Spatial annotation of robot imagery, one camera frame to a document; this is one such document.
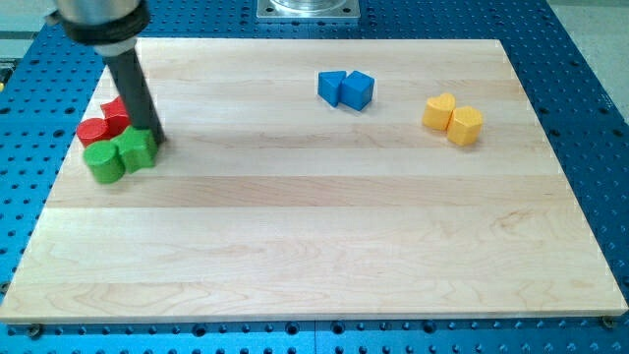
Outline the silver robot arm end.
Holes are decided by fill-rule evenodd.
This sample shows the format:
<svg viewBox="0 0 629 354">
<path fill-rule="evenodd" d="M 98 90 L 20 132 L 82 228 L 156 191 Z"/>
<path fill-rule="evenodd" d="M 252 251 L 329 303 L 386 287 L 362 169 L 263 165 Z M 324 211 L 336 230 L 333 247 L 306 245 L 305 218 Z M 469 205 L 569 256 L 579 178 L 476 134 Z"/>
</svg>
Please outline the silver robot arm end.
<svg viewBox="0 0 629 354">
<path fill-rule="evenodd" d="M 150 21 L 145 0 L 54 0 L 44 19 L 60 25 L 71 40 L 115 57 L 135 48 Z"/>
</svg>

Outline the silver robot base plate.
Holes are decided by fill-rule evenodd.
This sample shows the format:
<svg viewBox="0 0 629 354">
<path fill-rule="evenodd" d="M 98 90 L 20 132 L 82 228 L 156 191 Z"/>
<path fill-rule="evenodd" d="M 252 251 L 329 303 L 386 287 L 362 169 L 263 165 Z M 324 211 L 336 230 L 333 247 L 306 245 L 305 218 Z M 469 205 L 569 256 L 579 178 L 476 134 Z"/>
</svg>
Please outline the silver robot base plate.
<svg viewBox="0 0 629 354">
<path fill-rule="evenodd" d="M 257 0 L 262 20 L 357 20 L 358 0 Z"/>
</svg>

